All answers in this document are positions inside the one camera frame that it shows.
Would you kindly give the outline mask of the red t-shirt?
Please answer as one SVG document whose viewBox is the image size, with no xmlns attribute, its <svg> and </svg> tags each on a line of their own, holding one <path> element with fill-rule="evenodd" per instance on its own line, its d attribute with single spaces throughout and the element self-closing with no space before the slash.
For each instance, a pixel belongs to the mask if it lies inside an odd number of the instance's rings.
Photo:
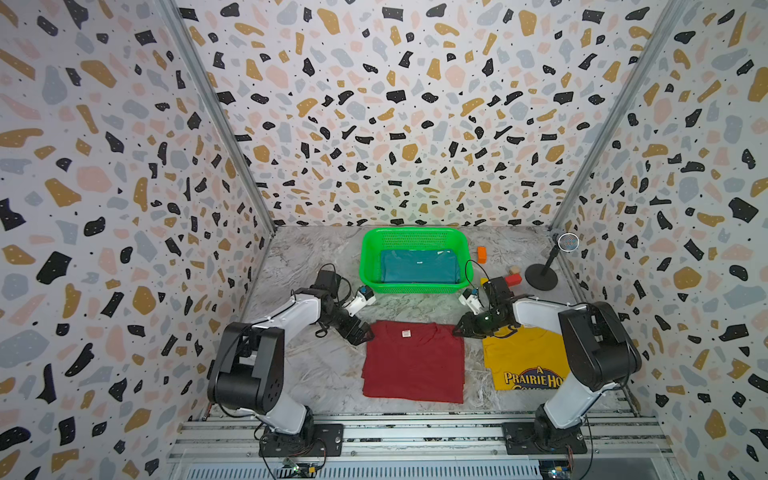
<svg viewBox="0 0 768 480">
<path fill-rule="evenodd" d="M 465 343 L 453 327 L 437 323 L 378 321 L 366 345 L 363 395 L 461 404 Z"/>
</svg>

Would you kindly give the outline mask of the teal t-shirt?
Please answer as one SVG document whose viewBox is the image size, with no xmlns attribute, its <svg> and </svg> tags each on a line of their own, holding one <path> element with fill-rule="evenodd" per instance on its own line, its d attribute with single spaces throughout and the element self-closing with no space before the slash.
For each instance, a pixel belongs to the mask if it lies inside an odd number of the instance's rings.
<svg viewBox="0 0 768 480">
<path fill-rule="evenodd" d="M 381 282 L 457 284 L 461 274 L 453 250 L 385 250 L 381 254 Z"/>
</svg>

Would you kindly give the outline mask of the green plastic basket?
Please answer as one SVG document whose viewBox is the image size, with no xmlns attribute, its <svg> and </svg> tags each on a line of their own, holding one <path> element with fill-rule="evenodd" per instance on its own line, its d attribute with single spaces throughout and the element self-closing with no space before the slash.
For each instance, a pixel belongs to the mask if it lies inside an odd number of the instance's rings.
<svg viewBox="0 0 768 480">
<path fill-rule="evenodd" d="M 452 294 L 470 286 L 474 267 L 456 229 L 377 228 L 362 239 L 359 277 L 379 294 Z"/>
</svg>

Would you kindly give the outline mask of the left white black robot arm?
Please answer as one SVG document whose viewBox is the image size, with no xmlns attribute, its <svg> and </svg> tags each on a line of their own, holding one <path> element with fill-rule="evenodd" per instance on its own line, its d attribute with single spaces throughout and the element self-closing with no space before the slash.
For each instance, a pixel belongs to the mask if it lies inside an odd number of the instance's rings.
<svg viewBox="0 0 768 480">
<path fill-rule="evenodd" d="M 353 346 L 374 339 L 372 327 L 357 316 L 375 303 L 374 290 L 364 285 L 341 298 L 345 282 L 335 270 L 321 269 L 310 287 L 291 292 L 275 311 L 229 324 L 210 370 L 209 401 L 230 416 L 256 416 L 271 433 L 309 436 L 310 409 L 284 391 L 285 350 L 309 326 L 322 336 L 334 329 Z"/>
</svg>

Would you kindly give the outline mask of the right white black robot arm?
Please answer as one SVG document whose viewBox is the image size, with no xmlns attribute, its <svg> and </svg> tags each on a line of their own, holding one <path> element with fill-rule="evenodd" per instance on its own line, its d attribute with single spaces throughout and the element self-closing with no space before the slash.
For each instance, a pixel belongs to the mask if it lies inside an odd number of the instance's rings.
<svg viewBox="0 0 768 480">
<path fill-rule="evenodd" d="M 525 294 L 514 296 L 504 278 L 484 284 L 488 301 L 466 289 L 459 302 L 469 309 L 453 334 L 493 338 L 504 327 L 513 334 L 523 328 L 556 334 L 564 346 L 569 373 L 554 397 L 537 409 L 534 430 L 539 436 L 569 432 L 581 426 L 600 396 L 621 389 L 638 372 L 641 356 L 606 302 L 560 303 Z"/>
</svg>

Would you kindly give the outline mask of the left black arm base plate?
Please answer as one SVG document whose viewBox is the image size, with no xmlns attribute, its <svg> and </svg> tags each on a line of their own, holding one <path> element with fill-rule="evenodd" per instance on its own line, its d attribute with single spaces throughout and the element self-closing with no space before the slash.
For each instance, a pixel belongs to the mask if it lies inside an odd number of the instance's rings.
<svg viewBox="0 0 768 480">
<path fill-rule="evenodd" d="M 265 458 L 310 456 L 340 457 L 344 426 L 340 423 L 316 424 L 305 427 L 299 434 L 288 435 L 266 429 L 259 440 L 260 453 Z"/>
</svg>

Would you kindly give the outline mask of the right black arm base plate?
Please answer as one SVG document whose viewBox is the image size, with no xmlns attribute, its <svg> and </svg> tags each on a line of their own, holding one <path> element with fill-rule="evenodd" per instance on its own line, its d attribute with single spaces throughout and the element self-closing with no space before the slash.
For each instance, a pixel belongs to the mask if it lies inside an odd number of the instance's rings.
<svg viewBox="0 0 768 480">
<path fill-rule="evenodd" d="M 588 447 L 580 426 L 557 429 L 539 422 L 507 422 L 501 425 L 508 455 L 586 454 Z"/>
</svg>

